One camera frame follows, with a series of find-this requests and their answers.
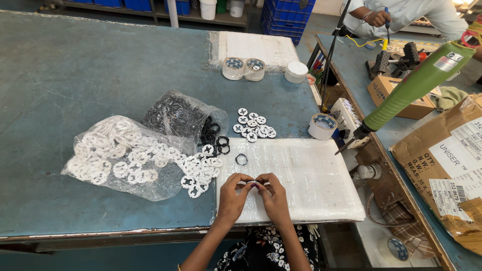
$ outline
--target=floor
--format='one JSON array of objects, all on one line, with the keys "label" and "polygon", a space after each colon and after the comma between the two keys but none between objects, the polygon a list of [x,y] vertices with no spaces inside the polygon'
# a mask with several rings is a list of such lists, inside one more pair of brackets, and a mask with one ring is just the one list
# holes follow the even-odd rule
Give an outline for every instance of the floor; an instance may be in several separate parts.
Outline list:
[{"label": "floor", "polygon": [[[0,9],[14,10],[23,12],[33,12],[43,4],[43,0],[0,0]],[[117,21],[135,24],[152,24],[153,20],[148,17],[133,16],[126,14],[109,14],[97,11],[88,11],[74,8],[60,8],[57,10],[44,10],[42,13],[60,14],[78,17],[88,17],[92,19]],[[261,12],[255,9],[250,23],[252,33],[261,34],[259,18]],[[307,24],[300,44],[296,47],[301,62],[307,62],[316,44],[315,34],[331,34],[335,28],[339,17],[322,14],[312,14]],[[161,26],[169,26],[169,20],[159,19]],[[236,27],[222,27],[218,25],[199,24],[180,22],[180,27],[195,28],[205,30],[229,30],[242,31]],[[393,39],[417,40],[422,42],[441,43],[441,40],[429,35],[416,35],[412,33],[397,33]],[[480,77],[475,71],[480,63],[473,60],[464,67],[467,70],[467,82],[470,84]],[[358,247],[353,238],[349,224],[329,224],[325,226],[326,233],[332,252],[335,257],[337,267],[363,267],[365,266],[364,253]],[[216,254],[213,256],[209,268],[214,268],[215,262],[222,256],[236,240],[225,240],[222,242]],[[192,251],[197,242],[177,243],[177,244],[150,244],[135,246],[117,246],[106,248],[76,249],[56,252],[54,255],[29,255],[29,254],[0,254],[0,262],[7,270],[132,270],[132,269],[158,269],[175,270],[177,263]]]}]

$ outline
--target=blue crate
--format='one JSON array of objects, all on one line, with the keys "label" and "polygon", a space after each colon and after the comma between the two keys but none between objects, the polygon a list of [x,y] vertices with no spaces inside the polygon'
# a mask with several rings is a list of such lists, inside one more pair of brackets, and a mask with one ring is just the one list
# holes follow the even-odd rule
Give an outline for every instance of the blue crate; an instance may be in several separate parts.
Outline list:
[{"label": "blue crate", "polygon": [[307,23],[316,0],[308,0],[304,9],[300,9],[299,0],[265,0],[266,10],[274,20]]},{"label": "blue crate", "polygon": [[94,0],[94,3],[98,6],[113,7],[118,9],[124,6],[122,0]]},{"label": "blue crate", "polygon": [[149,0],[124,0],[128,10],[152,12]]},{"label": "blue crate", "polygon": [[[167,8],[167,0],[164,0],[164,8],[166,13],[169,14]],[[191,14],[191,1],[190,0],[176,0],[177,15],[189,16]]]},{"label": "blue crate", "polygon": [[69,2],[77,2],[77,3],[84,3],[84,4],[93,4],[93,0],[67,0]]},{"label": "blue crate", "polygon": [[291,27],[286,21],[277,21],[269,18],[266,12],[261,15],[261,27],[265,35],[289,37],[294,45],[298,45],[305,30],[306,24],[302,27]]}]

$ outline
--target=blue table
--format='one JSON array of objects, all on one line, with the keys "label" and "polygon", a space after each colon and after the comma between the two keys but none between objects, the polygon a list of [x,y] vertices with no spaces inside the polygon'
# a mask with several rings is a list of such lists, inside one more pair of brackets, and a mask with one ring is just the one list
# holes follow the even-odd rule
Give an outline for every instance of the blue table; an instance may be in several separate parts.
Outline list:
[{"label": "blue table", "polygon": [[214,188],[151,202],[60,175],[74,136],[113,114],[139,121],[168,90],[225,110],[231,126],[244,107],[279,137],[308,136],[319,112],[308,83],[205,69],[206,34],[0,12],[0,241],[208,227]]},{"label": "blue table", "polygon": [[[327,55],[333,42],[333,36],[318,34],[316,35],[316,39],[318,44],[313,55],[316,56],[318,53],[317,50],[321,50],[321,53]],[[354,108],[358,111],[357,113],[364,117],[376,108],[366,89],[366,86],[370,84],[371,80],[368,78],[365,61],[374,61],[381,49],[369,50],[365,47],[357,48],[348,38],[340,37],[340,40],[343,42],[337,41],[335,43],[333,61],[330,67],[334,70],[340,85],[342,85],[348,98],[352,101]],[[358,44],[365,43],[365,41],[360,39],[355,40]],[[451,82],[444,82],[442,85],[455,86],[467,93],[481,92],[478,86],[468,86],[458,78],[455,78]],[[377,131],[375,135],[372,135],[372,139],[375,141],[375,144],[381,146],[381,151],[384,153],[393,172],[397,175],[399,185],[402,186],[407,193],[405,198],[412,208],[414,216],[417,218],[419,224],[425,228],[427,237],[431,238],[435,243],[434,250],[438,251],[442,266],[448,270],[480,270],[482,266],[482,256],[465,249],[450,237],[388,150],[389,147],[437,115],[437,111],[434,110],[421,120],[394,117]]]}]

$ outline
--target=finger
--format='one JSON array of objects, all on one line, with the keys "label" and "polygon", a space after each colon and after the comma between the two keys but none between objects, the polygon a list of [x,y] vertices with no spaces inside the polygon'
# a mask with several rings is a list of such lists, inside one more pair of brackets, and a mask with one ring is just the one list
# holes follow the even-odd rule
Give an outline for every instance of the finger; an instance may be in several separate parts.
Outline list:
[{"label": "finger", "polygon": [[246,197],[248,196],[249,191],[255,186],[259,187],[259,185],[255,183],[250,185],[245,185],[243,187],[243,189],[241,190],[241,193],[239,194],[239,196],[243,199],[243,201],[246,201]]},{"label": "finger", "polygon": [[236,187],[236,184],[239,183],[240,181],[246,182],[252,179],[253,177],[249,175],[242,174],[242,173],[235,173],[228,178],[226,183],[230,188],[234,189]]},{"label": "finger", "polygon": [[267,185],[264,185],[264,187],[271,193],[272,196],[276,193],[272,185],[267,184]]},{"label": "finger", "polygon": [[386,13],[385,11],[381,11],[379,13],[379,15],[381,15],[382,18],[385,18],[385,19],[389,19],[390,18],[390,15],[388,13]]},{"label": "finger", "polygon": [[263,185],[259,186],[258,194],[261,194],[261,197],[263,197],[263,202],[267,202],[271,200],[271,197],[269,196],[269,193],[268,193],[268,189],[266,189],[266,187]]},{"label": "finger", "polygon": [[258,176],[258,178],[256,178],[256,181],[260,182],[261,184],[269,182],[274,187],[281,185],[280,180],[273,173],[261,174]]}]

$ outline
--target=metal shelf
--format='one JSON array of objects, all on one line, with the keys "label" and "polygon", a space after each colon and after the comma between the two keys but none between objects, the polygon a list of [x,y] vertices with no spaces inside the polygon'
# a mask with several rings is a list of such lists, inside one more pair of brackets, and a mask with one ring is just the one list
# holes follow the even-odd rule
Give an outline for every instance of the metal shelf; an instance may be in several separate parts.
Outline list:
[{"label": "metal shelf", "polygon": [[[166,13],[164,4],[156,3],[156,15],[159,18],[169,18],[169,14]],[[244,5],[243,15],[239,18],[229,15],[229,11],[225,13],[216,13],[214,20],[204,20],[201,18],[200,8],[191,9],[191,14],[189,16],[178,15],[177,19],[179,21],[191,21],[191,22],[202,22],[208,24],[217,24],[225,26],[235,26],[235,27],[247,27],[248,26],[248,12],[249,5]]]},{"label": "metal shelf", "polygon": [[[167,18],[169,19],[169,14],[166,13],[164,8],[164,4],[160,2],[156,2],[154,4],[154,11],[155,14],[150,12],[142,12],[142,11],[133,11],[128,10],[125,7],[122,8],[113,8],[113,7],[106,7],[106,6],[98,6],[92,4],[84,4],[78,2],[68,2],[64,1],[63,3],[66,7],[74,7],[74,8],[82,8],[82,9],[90,9],[90,10],[99,10],[99,11],[107,11],[107,12],[115,12],[115,13],[123,13],[123,14],[131,14],[131,15],[139,15],[139,16],[147,16],[153,18]],[[207,24],[217,24],[217,25],[225,25],[225,26],[235,26],[235,27],[248,27],[249,21],[249,13],[250,13],[250,5],[244,5],[244,12],[243,15],[239,18],[233,17],[229,15],[229,11],[225,13],[216,14],[214,20],[204,20],[201,17],[201,10],[200,8],[191,9],[191,14],[189,16],[182,16],[178,15],[177,19],[179,21],[191,21],[191,22],[201,22]]]},{"label": "metal shelf", "polygon": [[118,9],[113,7],[98,6],[98,5],[84,4],[84,3],[78,3],[78,2],[68,2],[68,1],[64,1],[62,5],[66,7],[73,7],[73,8],[100,10],[100,11],[107,11],[107,12],[116,12],[116,13],[124,13],[124,14],[131,14],[131,15],[154,17],[152,12],[128,10],[125,7]]}]

